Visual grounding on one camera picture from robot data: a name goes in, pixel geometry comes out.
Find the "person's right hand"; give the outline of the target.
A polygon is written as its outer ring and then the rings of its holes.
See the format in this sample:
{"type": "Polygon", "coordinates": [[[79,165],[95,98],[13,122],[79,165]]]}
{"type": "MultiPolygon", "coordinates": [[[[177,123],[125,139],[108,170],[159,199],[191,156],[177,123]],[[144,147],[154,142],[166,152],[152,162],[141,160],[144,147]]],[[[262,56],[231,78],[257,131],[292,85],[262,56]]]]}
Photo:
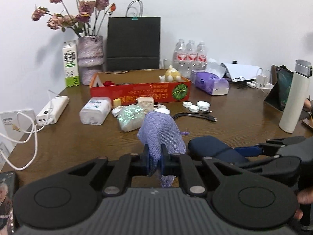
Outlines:
{"type": "MultiPolygon", "coordinates": [[[[297,200],[299,204],[311,204],[313,202],[313,188],[307,188],[298,192],[297,200]]],[[[303,211],[301,209],[297,209],[294,218],[300,220],[302,217],[303,211]]]]}

